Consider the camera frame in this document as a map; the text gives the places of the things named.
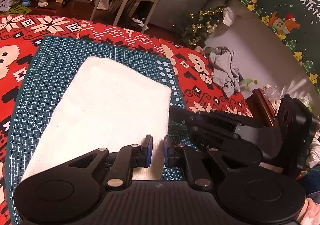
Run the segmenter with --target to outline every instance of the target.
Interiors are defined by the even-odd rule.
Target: green cutting mat
[[[145,52],[81,39],[46,36],[30,63],[10,122],[6,156],[6,191],[12,224],[20,217],[13,192],[20,182],[56,105],[88,56],[108,57],[172,90],[170,104],[185,108],[183,95],[169,59]],[[176,144],[191,145],[185,126],[169,123]],[[164,167],[162,180],[178,180],[183,172]]]

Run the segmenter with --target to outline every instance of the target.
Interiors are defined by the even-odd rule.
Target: wooden floor
[[[61,8],[61,5],[61,3],[49,2],[48,6],[45,8],[38,9],[31,7],[30,9],[32,11],[30,12],[30,14],[52,15],[89,20],[93,11],[93,4],[85,0],[71,0],[65,8]],[[111,15],[110,13],[108,13],[108,11],[97,10],[93,21],[104,24],[113,24],[115,17],[116,14]],[[141,31],[142,29],[141,27],[137,26],[137,24],[134,23],[129,17],[124,15],[124,13],[118,25],[120,27],[132,29],[135,31]],[[164,28],[160,28],[152,24],[148,24],[148,28],[149,29],[145,31],[145,34],[181,44],[181,38],[176,33],[170,32]]]

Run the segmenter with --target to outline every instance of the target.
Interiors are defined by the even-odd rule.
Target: white towel
[[[133,178],[160,180],[171,89],[108,58],[89,57],[52,113],[21,180],[100,147],[117,152],[153,136],[150,168]]]

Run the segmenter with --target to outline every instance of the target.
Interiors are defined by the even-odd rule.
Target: gold tinsel
[[[199,11],[199,14],[202,16],[202,15],[209,15],[209,16],[213,16],[217,13],[222,13],[223,12],[223,9],[224,7],[223,6],[219,6],[217,7],[214,11],[206,11],[206,12],[203,12],[203,11]]]
[[[194,25],[194,24],[192,23],[191,27],[192,27],[193,33],[196,33],[197,30],[203,28],[204,25],[203,25],[203,24]]]
[[[189,44],[191,46],[195,46],[198,43],[199,39],[201,39],[201,37],[196,37],[193,40],[189,40]]]

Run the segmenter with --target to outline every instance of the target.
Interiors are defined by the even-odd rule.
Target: christmas pattern rug
[[[170,59],[187,109],[220,110],[252,116],[241,93],[227,99],[212,83],[208,59],[196,51],[125,28],[87,20],[45,16],[0,17],[0,225],[11,223],[5,192],[4,161],[16,96],[29,63],[45,35],[79,38],[154,53]]]

